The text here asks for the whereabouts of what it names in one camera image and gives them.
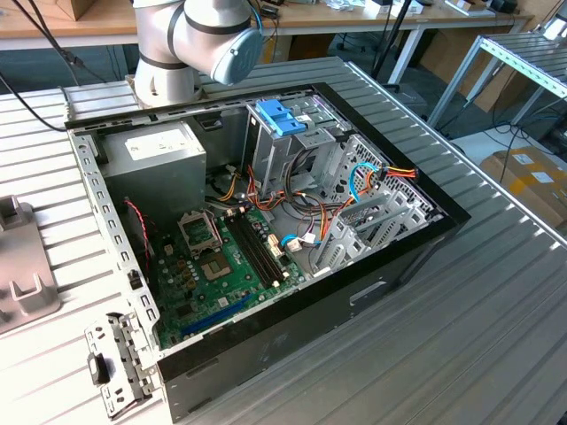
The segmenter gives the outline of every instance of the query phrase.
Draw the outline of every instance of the slotted metal surface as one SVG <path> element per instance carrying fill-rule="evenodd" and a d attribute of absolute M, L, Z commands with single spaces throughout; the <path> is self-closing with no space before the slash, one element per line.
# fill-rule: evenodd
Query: slotted metal surface
<path fill-rule="evenodd" d="M 472 215 L 406 287 L 194 413 L 201 424 L 555 423 L 567 410 L 567 252 L 354 66 L 259 66 L 210 97 L 328 82 Z M 125 83 L 69 89 L 79 118 L 134 109 Z M 58 90 L 26 95 L 62 114 Z M 82 331 L 125 308 L 66 138 L 0 97 L 0 196 L 30 202 L 64 304 L 0 336 L 6 423 L 105 423 Z M 169 422 L 154 398 L 119 423 Z"/>
<path fill-rule="evenodd" d="M 480 47 L 558 97 L 567 96 L 567 45 L 543 35 L 490 35 Z"/>

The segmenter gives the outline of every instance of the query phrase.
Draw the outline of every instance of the metal shelf frame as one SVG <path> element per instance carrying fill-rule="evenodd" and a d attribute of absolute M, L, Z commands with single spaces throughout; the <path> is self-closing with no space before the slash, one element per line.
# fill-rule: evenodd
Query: metal shelf frame
<path fill-rule="evenodd" d="M 550 42 L 538 33 L 480 35 L 431 113 L 427 121 L 430 126 L 436 127 L 439 123 L 482 50 L 493 55 L 493 58 L 468 94 L 469 101 L 474 100 L 474 96 L 490 81 L 500 64 L 511 66 L 540 86 L 512 120 L 512 124 L 517 124 L 525 116 L 544 90 L 560 98 L 567 97 L 567 46 L 563 40 Z"/>

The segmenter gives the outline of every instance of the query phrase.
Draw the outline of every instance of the metal bracket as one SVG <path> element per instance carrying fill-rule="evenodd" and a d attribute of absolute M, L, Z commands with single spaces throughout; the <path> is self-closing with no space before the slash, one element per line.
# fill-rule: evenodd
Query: metal bracket
<path fill-rule="evenodd" d="M 155 365 L 143 369 L 151 349 L 136 314 L 108 314 L 85 329 L 92 382 L 101 385 L 106 414 L 116 420 L 161 387 Z"/>
<path fill-rule="evenodd" d="M 0 198 L 0 334 L 61 306 L 29 204 Z"/>

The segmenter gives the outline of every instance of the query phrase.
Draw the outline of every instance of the workbench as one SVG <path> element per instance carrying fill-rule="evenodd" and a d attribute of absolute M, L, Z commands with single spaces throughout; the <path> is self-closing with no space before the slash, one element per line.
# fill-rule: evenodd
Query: workbench
<path fill-rule="evenodd" d="M 385 14 L 369 16 L 361 7 L 355 7 L 351 12 L 338 12 L 323 3 L 285 4 L 279 10 L 278 37 L 383 31 L 386 23 Z M 445 5 L 443 0 L 436 0 L 433 6 L 425 7 L 422 14 L 409 14 L 404 19 L 400 29 L 409 30 L 410 34 L 388 82 L 400 82 L 426 29 L 511 27 L 510 33 L 517 33 L 531 18 L 529 13 L 519 13 L 514 17 L 504 13 L 492 17 L 469 17 Z M 129 0 L 97 0 L 77 22 L 45 20 L 63 47 L 137 43 L 136 19 Z M 389 29 L 394 21 L 392 16 Z M 264 19 L 263 34 L 274 34 L 274 22 L 270 19 Z M 49 47 L 49 43 L 20 12 L 6 11 L 5 16 L 0 16 L 0 50 Z"/>
<path fill-rule="evenodd" d="M 211 98 L 325 81 L 472 216 L 412 282 L 213 400 L 188 424 L 555 424 L 567 408 L 567 245 L 353 64 L 258 66 Z M 67 90 L 75 118 L 137 108 L 125 82 Z M 26 93 L 62 125 L 59 89 Z M 0 196 L 35 209 L 61 309 L 0 336 L 0 417 L 106 422 L 84 328 L 126 308 L 65 134 L 0 97 Z M 169 423 L 154 397 L 120 424 Z"/>

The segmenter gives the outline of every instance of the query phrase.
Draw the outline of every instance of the metal latch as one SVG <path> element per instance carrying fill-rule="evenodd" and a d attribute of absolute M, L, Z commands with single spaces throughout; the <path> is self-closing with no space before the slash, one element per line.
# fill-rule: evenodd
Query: metal latch
<path fill-rule="evenodd" d="M 85 329 L 92 382 L 100 386 L 106 414 L 118 419 L 140 406 L 161 386 L 157 368 L 148 356 L 151 349 L 136 314 L 110 313 Z"/>

